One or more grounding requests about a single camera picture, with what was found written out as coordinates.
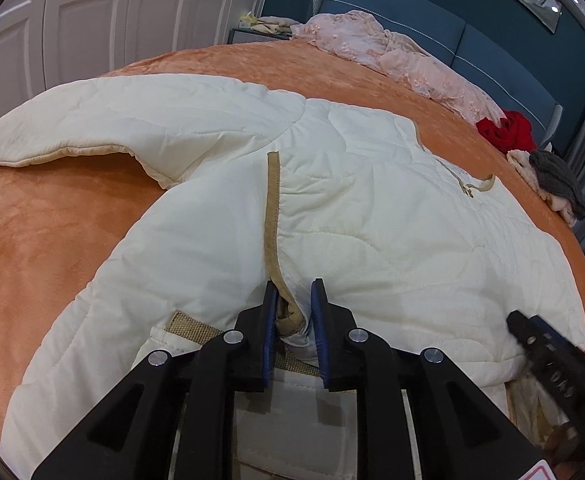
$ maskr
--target orange bedspread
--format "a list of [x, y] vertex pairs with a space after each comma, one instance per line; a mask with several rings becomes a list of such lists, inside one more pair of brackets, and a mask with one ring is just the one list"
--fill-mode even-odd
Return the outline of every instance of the orange bedspread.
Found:
[[[483, 178], [496, 173], [570, 262], [585, 307], [585, 257], [562, 219], [479, 133], [442, 106], [355, 63], [295, 41], [165, 54], [110, 75], [201, 73], [411, 118], [421, 139]], [[128, 155], [0, 168], [0, 432], [8, 401], [63, 308], [162, 190]]]

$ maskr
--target red cloth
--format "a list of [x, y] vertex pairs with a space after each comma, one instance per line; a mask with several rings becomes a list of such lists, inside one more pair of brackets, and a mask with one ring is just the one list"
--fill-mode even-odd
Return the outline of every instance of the red cloth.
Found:
[[487, 117], [477, 123], [477, 130], [490, 144], [502, 153], [511, 150], [531, 152], [537, 149], [532, 139], [532, 124], [519, 112], [503, 111], [505, 119], [501, 119], [498, 127]]

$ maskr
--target silver bolt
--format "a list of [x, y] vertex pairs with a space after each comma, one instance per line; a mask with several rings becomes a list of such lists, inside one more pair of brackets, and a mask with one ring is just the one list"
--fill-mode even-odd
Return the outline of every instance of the silver bolt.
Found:
[[239, 330], [229, 330], [224, 333], [223, 340], [229, 345], [236, 345], [244, 340], [244, 335]]
[[443, 361], [443, 352], [438, 348], [427, 348], [423, 353], [423, 357], [431, 363], [440, 363]]
[[163, 350], [155, 350], [148, 356], [148, 362], [153, 366], [161, 366], [168, 361], [168, 354]]
[[348, 333], [348, 337], [355, 343], [363, 343], [368, 340], [368, 333], [362, 328], [353, 328]]

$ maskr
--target teal wall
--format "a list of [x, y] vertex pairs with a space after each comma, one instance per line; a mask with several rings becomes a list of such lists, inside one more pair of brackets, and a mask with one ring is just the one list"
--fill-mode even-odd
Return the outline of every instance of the teal wall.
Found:
[[[305, 22], [310, 0], [266, 0], [263, 15]], [[585, 115], [585, 31], [566, 9], [552, 34], [517, 0], [430, 0], [501, 45], [563, 106], [553, 146], [564, 153]]]

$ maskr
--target beige webbing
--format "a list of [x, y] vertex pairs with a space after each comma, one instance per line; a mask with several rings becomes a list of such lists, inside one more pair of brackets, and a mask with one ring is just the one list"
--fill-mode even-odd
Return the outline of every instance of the beige webbing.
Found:
[[[213, 326], [197, 321], [194, 317], [178, 310], [166, 326], [166, 332], [178, 335], [199, 345], [206, 344], [214, 336], [222, 331]], [[299, 361], [293, 354], [285, 349], [285, 353], [277, 353], [274, 360], [274, 367], [288, 372], [319, 377], [319, 369], [303, 361]]]

